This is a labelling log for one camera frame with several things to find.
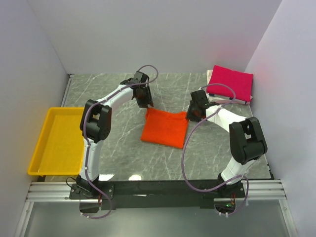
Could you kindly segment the orange t shirt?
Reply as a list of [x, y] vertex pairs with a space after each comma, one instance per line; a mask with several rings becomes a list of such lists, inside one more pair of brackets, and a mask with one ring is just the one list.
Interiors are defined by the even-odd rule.
[[140, 140], [182, 149], [189, 121], [186, 112], [170, 113], [148, 108]]

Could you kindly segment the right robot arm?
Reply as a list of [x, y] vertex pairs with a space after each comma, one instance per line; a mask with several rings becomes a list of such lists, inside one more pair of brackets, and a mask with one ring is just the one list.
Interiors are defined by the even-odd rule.
[[[224, 108], [225, 104], [209, 102], [202, 89], [191, 93], [186, 119], [196, 122], [183, 146], [181, 156], [182, 175], [187, 185], [197, 192], [210, 192], [217, 189], [222, 197], [228, 197], [234, 191], [234, 184], [244, 178], [244, 174], [262, 155], [268, 151], [267, 143], [256, 117], [246, 118]], [[214, 188], [202, 190], [192, 186], [185, 175], [184, 157], [186, 146], [193, 132], [204, 122], [209, 121], [229, 133], [232, 158], [219, 174], [219, 183]]]

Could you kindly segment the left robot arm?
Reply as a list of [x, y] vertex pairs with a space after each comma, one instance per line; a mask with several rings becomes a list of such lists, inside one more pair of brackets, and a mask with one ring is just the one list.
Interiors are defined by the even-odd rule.
[[99, 192], [96, 182], [99, 179], [99, 160], [103, 141], [109, 136], [112, 127], [112, 113], [125, 102], [135, 99], [138, 107], [153, 106], [148, 75], [136, 71], [134, 77], [122, 81], [109, 95], [88, 100], [85, 104], [80, 130], [84, 140], [83, 163], [76, 183], [87, 198], [94, 198]]

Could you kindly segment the folded white t shirt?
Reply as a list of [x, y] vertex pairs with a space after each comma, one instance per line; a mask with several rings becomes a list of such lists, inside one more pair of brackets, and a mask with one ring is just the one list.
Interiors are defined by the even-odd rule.
[[[207, 70], [206, 71], [207, 83], [210, 82], [210, 79], [211, 79], [211, 76], [212, 76], [212, 72], [213, 72], [213, 70]], [[228, 103], [229, 101], [233, 100], [232, 98], [229, 98], [229, 97], [226, 97], [226, 96], [210, 94], [210, 93], [206, 93], [206, 96], [209, 99], [209, 101], [213, 101], [213, 102], [217, 102], [217, 103]], [[242, 105], [249, 105], [250, 101], [244, 101], [244, 100], [236, 98], [233, 101], [233, 103], [242, 104]]]

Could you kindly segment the folded magenta t shirt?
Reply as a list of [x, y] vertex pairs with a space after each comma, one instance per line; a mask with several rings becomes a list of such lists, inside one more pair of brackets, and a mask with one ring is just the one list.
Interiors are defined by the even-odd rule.
[[[251, 101], [253, 74], [231, 70], [218, 65], [215, 65], [212, 70], [209, 84], [220, 83], [226, 85], [235, 92], [237, 99]], [[206, 92], [233, 98], [233, 93], [221, 85], [208, 86]]]

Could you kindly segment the black base beam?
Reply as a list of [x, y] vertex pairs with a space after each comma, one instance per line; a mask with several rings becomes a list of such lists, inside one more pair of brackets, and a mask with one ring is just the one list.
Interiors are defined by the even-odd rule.
[[69, 198], [81, 201], [80, 208], [84, 212], [96, 212], [96, 207], [92, 205], [93, 200], [101, 205], [102, 210], [159, 207], [213, 209], [217, 198], [230, 200], [245, 197], [242, 182], [207, 193], [194, 191], [183, 180], [99, 181], [96, 186], [103, 191], [102, 195], [87, 184], [74, 183]]

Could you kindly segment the yellow plastic tray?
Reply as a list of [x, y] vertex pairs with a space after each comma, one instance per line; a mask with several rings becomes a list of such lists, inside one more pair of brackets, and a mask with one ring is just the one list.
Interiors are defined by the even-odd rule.
[[79, 128], [83, 107], [48, 110], [27, 173], [32, 176], [78, 175], [84, 142]]

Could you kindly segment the aluminium frame rail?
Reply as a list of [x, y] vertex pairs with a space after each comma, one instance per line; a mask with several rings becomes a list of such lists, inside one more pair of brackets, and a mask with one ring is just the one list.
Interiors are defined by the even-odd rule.
[[[26, 202], [70, 202], [71, 188], [62, 182], [32, 182]], [[248, 200], [287, 199], [280, 180], [249, 180]]]

